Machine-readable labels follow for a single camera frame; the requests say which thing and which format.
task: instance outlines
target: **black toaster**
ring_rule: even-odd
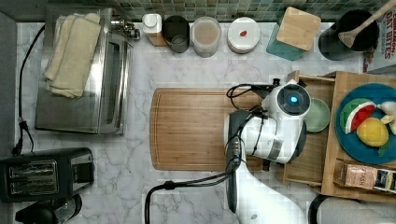
[[[0,200],[33,202],[73,196],[93,183],[87,147],[58,148],[0,161]]]

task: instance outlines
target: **white lid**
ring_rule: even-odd
[[[251,18],[242,17],[235,20],[228,30],[230,44],[241,50],[253,49],[260,40],[260,28]]]
[[[192,25],[191,41],[198,48],[207,49],[216,46],[220,37],[220,25],[211,17],[201,17]]]
[[[156,34],[163,28],[161,15],[159,14],[146,14],[142,18],[143,32],[146,34]]]

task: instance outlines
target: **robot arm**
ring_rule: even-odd
[[[234,169],[227,182],[227,199],[241,224],[307,223],[297,204],[254,177],[244,161],[246,154],[281,163],[292,160],[309,107],[308,92],[292,80],[265,97],[262,102],[263,111],[267,111],[265,116],[254,117],[252,112],[237,110],[226,120],[228,132],[224,136],[231,138],[227,161],[240,159],[227,168]]]
[[[238,137],[232,140],[227,153],[240,150],[241,162],[227,182],[230,209],[241,224],[306,224],[302,209],[286,196],[267,187],[248,170],[246,151]]]

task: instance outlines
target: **blue plate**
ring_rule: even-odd
[[[382,157],[378,155],[377,147],[369,147],[365,145],[356,134],[356,130],[349,134],[344,134],[340,127],[340,114],[344,106],[351,100],[356,98],[366,98],[377,105],[382,104],[386,101],[396,102],[396,90],[390,86],[371,83],[360,86],[355,90],[351,91],[341,102],[338,107],[337,115],[335,118],[335,133],[338,137],[338,141],[344,150],[357,161],[369,163],[369,164],[381,164],[396,159],[396,136],[392,134],[389,126],[387,125],[389,132],[390,146],[389,150],[385,152]],[[381,119],[385,114],[378,108],[371,117]]]

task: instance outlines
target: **marble countertop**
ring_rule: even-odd
[[[18,67],[43,23],[18,24]],[[83,207],[68,223],[144,223],[143,206],[148,191],[166,180],[191,180],[208,177],[214,172],[171,172],[153,168],[149,155],[149,110],[152,95],[160,87],[230,88],[239,83],[281,83],[288,73],[301,70],[305,75],[325,75],[336,70],[360,72],[362,57],[333,62],[318,51],[317,40],[309,52],[290,62],[266,52],[274,23],[260,23],[261,40],[249,54],[233,53],[226,44],[229,23],[222,23],[222,37],[217,53],[203,59],[193,48],[178,54],[169,48],[155,48],[142,34],[134,42],[133,73],[129,87],[127,123],[124,135],[83,135],[34,130],[35,101],[38,76],[42,76],[41,53],[43,36],[39,38],[25,66],[22,89],[23,116],[31,127],[35,150],[59,147],[89,147],[96,171],[95,182],[81,193]],[[321,31],[329,27],[323,23]],[[24,152],[30,143],[24,139]],[[283,186],[271,172],[256,172],[264,184],[287,195],[306,208],[316,193],[306,185],[291,183]],[[14,203],[14,212],[29,203]],[[395,207],[374,204],[379,212],[391,214]],[[228,209],[224,183],[211,188],[158,191],[151,197],[151,223],[173,224],[237,224]]]

